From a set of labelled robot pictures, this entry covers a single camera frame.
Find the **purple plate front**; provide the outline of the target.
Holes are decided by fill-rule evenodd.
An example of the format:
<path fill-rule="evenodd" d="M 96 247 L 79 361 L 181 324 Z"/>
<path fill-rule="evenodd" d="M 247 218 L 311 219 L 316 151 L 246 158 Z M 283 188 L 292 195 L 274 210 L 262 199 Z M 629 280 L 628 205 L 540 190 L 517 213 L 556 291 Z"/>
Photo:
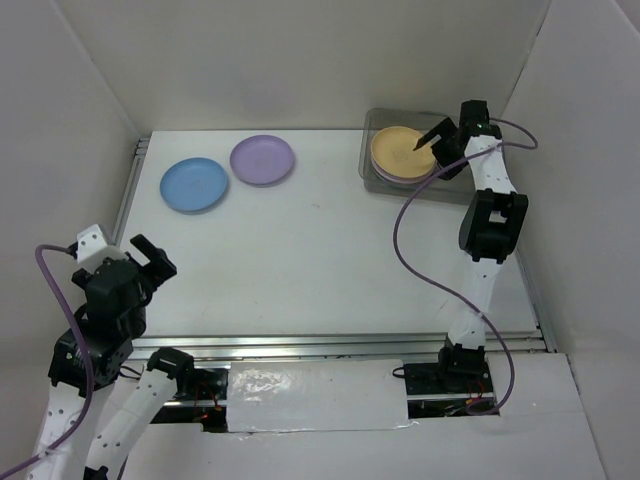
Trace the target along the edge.
<path fill-rule="evenodd" d="M 424 182 L 431 175 L 430 172 L 427 172 L 425 175 L 421 175 L 418 177 L 412 177 L 412 178 L 398 177 L 398 176 L 389 174 L 385 170 L 381 169 L 377 164 L 373 165 L 373 170 L 375 171 L 376 175 L 381 179 L 397 185 L 416 185 Z"/>

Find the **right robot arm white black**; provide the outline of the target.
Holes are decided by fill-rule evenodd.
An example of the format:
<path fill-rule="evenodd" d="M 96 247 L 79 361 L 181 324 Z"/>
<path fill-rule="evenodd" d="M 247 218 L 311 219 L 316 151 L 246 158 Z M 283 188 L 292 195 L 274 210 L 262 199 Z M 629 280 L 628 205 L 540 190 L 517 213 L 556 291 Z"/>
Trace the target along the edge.
<path fill-rule="evenodd" d="M 435 378 L 450 392 L 479 380 L 485 368 L 486 322 L 496 278 L 514 252 L 528 209 L 528 197 L 516 191 L 504 161 L 503 135 L 490 119 L 487 103 L 461 104 L 457 121 L 447 117 L 418 140 L 416 151 L 430 147 L 436 177 L 451 180 L 470 168 L 475 193 L 460 225 L 459 248 L 466 266 L 464 305 L 438 355 Z"/>

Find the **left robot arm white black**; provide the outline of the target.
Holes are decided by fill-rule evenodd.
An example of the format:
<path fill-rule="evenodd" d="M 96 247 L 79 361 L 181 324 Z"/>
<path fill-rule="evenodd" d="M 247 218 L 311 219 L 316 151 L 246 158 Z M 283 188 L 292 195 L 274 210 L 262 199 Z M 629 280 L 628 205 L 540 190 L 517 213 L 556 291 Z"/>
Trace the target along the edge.
<path fill-rule="evenodd" d="M 72 283 L 84 302 L 72 309 L 37 247 L 36 262 L 69 328 L 54 344 L 48 370 L 48 403 L 28 479 L 116 479 L 148 425 L 172 397 L 196 390 L 191 355 L 162 347 L 151 355 L 133 392 L 105 427 L 98 425 L 120 370 L 146 329 L 146 308 L 154 293 L 176 273 L 164 250 L 145 236 L 131 241 L 145 257 L 136 261 L 98 225 L 62 248 L 77 269 Z"/>

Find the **orange plate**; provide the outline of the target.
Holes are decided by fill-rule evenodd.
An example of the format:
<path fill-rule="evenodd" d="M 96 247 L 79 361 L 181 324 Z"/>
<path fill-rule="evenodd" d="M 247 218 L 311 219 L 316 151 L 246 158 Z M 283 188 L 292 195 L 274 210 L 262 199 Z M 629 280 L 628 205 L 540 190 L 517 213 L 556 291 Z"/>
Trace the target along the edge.
<path fill-rule="evenodd" d="M 417 130 L 404 127 L 387 127 L 377 132 L 371 140 L 372 164 L 377 164 L 389 174 L 412 178 L 432 173 L 436 159 L 429 146 L 417 151 L 413 148 L 422 137 Z"/>

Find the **blue plate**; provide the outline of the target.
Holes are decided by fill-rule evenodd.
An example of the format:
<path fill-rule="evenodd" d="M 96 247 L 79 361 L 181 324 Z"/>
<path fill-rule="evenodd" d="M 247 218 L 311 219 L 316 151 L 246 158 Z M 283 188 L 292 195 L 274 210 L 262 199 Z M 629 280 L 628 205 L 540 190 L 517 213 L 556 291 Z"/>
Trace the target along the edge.
<path fill-rule="evenodd" d="M 218 162 L 193 157 L 166 170 L 159 183 L 159 192 L 171 209 L 196 214 L 214 207 L 226 194 L 228 185 L 228 174 Z"/>

